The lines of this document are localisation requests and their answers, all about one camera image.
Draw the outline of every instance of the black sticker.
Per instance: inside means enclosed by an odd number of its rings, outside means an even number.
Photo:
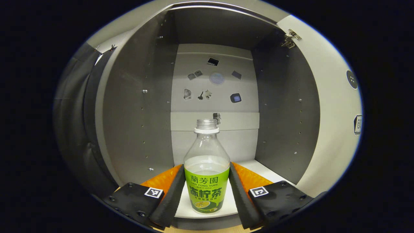
[[[269,193],[264,187],[250,189],[250,192],[253,194],[253,197],[260,197]]]
[[[193,73],[187,75],[187,77],[188,77],[189,80],[195,79],[195,75]]]
[[[241,102],[241,96],[239,93],[234,93],[230,96],[230,100],[232,103],[238,103]]]
[[[195,76],[199,77],[201,75],[203,75],[203,73],[201,73],[201,70],[195,71],[194,72]]]
[[[203,100],[203,93],[204,93],[204,91],[201,92],[201,95],[199,97],[197,97],[197,99]]]
[[[239,74],[237,71],[233,71],[233,73],[231,73],[231,75],[233,75],[234,77],[241,80],[241,74]]]
[[[208,59],[207,64],[212,65],[212,66],[217,66],[219,64],[219,60],[214,59],[214,58],[210,58],[210,59]]]
[[[163,192],[162,189],[156,189],[156,188],[149,188],[146,192],[145,192],[145,196],[149,196],[149,197],[154,197],[154,198],[159,198],[159,196],[161,196],[161,193]]]
[[[357,115],[354,119],[354,133],[360,135],[362,129],[362,115]]]
[[[358,83],[356,82],[356,77],[355,77],[354,73],[352,73],[350,70],[347,71],[347,78],[348,78],[348,82],[349,82],[349,84],[351,84],[352,88],[357,89]]]

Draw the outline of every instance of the lemon tea label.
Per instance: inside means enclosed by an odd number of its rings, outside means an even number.
[[[216,175],[197,175],[184,168],[191,206],[201,213],[214,213],[223,206],[229,170]]]

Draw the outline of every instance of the clear plastic bottle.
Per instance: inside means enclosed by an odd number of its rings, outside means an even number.
[[[217,139],[215,119],[197,120],[194,132],[197,138],[184,157],[188,194],[195,211],[211,214],[223,206],[230,158]]]

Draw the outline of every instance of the bottle neck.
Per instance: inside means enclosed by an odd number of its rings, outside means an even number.
[[[202,140],[213,140],[213,139],[217,139],[217,134],[216,133],[211,133],[211,134],[198,133],[197,138],[202,139]]]

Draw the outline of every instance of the wooden surface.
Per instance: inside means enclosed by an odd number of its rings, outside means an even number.
[[[190,233],[190,232],[197,232],[197,233],[249,233],[249,232],[253,232],[253,231],[257,231],[260,228],[257,228],[256,230],[249,230],[249,229],[243,229],[242,225],[238,225],[238,226],[234,226],[234,227],[230,227],[230,228],[225,228],[225,229],[220,229],[220,230],[211,230],[211,231],[194,231],[194,230],[182,230],[182,229],[177,229],[174,227],[169,227],[169,228],[165,228],[164,231],[155,229],[157,231],[160,232],[165,232],[165,233]]]

